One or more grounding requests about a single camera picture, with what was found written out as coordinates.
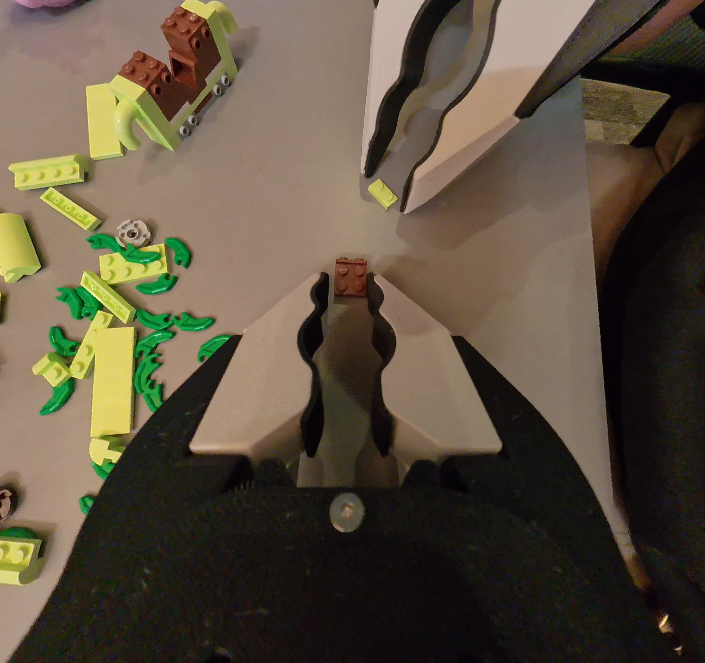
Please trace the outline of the person's right forearm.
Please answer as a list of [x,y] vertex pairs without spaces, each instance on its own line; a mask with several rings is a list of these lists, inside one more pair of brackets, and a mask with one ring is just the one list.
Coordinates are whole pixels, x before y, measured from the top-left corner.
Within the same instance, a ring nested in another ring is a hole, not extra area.
[[654,146],[681,105],[704,101],[704,4],[646,46],[581,73],[586,141]]

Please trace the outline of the brown and lime brick model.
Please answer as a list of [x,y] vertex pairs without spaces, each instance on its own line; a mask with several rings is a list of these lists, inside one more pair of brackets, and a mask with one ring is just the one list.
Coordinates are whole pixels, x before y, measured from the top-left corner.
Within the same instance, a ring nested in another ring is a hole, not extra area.
[[169,61],[135,51],[109,83],[117,100],[113,128],[131,151],[141,144],[136,125],[153,142],[175,151],[238,73],[228,42],[237,24],[222,2],[184,0],[165,18],[161,30],[169,45]]

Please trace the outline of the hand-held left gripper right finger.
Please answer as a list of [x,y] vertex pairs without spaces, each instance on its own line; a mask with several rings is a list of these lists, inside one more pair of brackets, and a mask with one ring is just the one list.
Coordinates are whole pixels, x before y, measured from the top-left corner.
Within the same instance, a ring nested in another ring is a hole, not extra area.
[[381,455],[410,468],[497,454],[502,443],[451,332],[381,275],[367,275],[367,302],[381,359],[371,412]]

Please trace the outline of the scattered lime bricks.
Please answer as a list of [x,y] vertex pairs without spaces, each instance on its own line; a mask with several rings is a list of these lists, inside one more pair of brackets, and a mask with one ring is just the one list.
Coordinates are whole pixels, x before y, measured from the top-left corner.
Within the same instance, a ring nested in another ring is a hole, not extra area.
[[[89,130],[98,132],[117,112],[119,102],[107,84],[87,88]],[[88,232],[94,232],[100,224],[90,214],[78,209],[73,201],[55,188],[47,188],[41,200],[51,204]],[[89,308],[87,302],[95,301],[91,324],[81,343],[67,340],[63,335],[54,338],[52,326],[50,341],[54,350],[45,355],[32,368],[36,376],[44,377],[52,386],[50,400],[40,409],[40,415],[58,411],[73,395],[75,381],[93,376],[93,403],[91,414],[90,457],[100,472],[114,465],[122,454],[123,446],[114,438],[126,435],[132,428],[133,398],[135,390],[135,328],[130,325],[137,310],[130,306],[113,287],[134,280],[154,277],[157,271],[168,271],[169,264],[164,244],[157,246],[135,246],[137,237],[129,237],[120,243],[114,237],[95,233],[87,241],[93,249],[111,249],[112,253],[100,257],[100,275],[84,272],[80,286],[59,289],[75,292],[78,306],[74,315],[82,317]],[[7,283],[33,275],[41,264],[35,251],[25,221],[20,215],[1,214],[1,276]],[[25,586],[40,574],[43,564],[41,555],[43,541],[31,529],[22,527],[1,530],[1,584]]]

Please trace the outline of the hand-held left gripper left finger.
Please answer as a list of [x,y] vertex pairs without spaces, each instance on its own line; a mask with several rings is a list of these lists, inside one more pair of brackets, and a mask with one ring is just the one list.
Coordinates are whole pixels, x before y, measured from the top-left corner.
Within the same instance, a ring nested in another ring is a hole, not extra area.
[[315,455],[323,401],[313,355],[328,300],[328,274],[313,274],[243,331],[191,441],[194,453]]

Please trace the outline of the scattered green leaf pieces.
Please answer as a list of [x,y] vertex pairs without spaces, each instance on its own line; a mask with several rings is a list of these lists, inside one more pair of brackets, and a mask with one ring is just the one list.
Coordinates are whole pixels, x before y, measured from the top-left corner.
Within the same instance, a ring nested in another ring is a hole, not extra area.
[[90,325],[81,342],[72,341],[59,326],[48,331],[52,351],[39,360],[32,372],[44,377],[51,398],[40,408],[46,416],[61,409],[73,395],[78,380],[93,377],[90,458],[94,470],[106,478],[122,455],[120,437],[133,429],[133,403],[143,397],[151,412],[163,403],[163,385],[153,374],[161,367],[160,344],[175,337],[175,329],[202,332],[212,317],[151,314],[135,308],[116,286],[136,282],[135,290],[149,296],[170,291],[178,281],[169,273],[169,259],[187,268],[192,260],[188,246],[168,237],[155,246],[121,248],[117,241],[97,233],[87,242],[96,250],[113,252],[100,256],[100,273],[83,272],[77,287],[59,287],[57,299],[66,303],[75,319],[88,318]]

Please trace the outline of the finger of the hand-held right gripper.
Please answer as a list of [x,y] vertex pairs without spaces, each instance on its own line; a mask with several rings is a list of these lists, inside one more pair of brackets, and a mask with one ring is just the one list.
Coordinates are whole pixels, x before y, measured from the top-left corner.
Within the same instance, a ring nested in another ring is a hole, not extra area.
[[594,2],[498,0],[479,73],[444,112],[436,143],[413,172],[406,213],[436,196],[516,126],[524,97]]
[[361,172],[371,177],[419,86],[431,41],[461,0],[377,0],[369,56]]

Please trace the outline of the brown square brick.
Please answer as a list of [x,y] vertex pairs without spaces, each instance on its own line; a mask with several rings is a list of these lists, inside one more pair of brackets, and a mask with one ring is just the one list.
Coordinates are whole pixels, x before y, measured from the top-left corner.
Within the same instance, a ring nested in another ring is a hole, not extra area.
[[335,297],[366,298],[367,261],[363,258],[337,258],[333,279]]

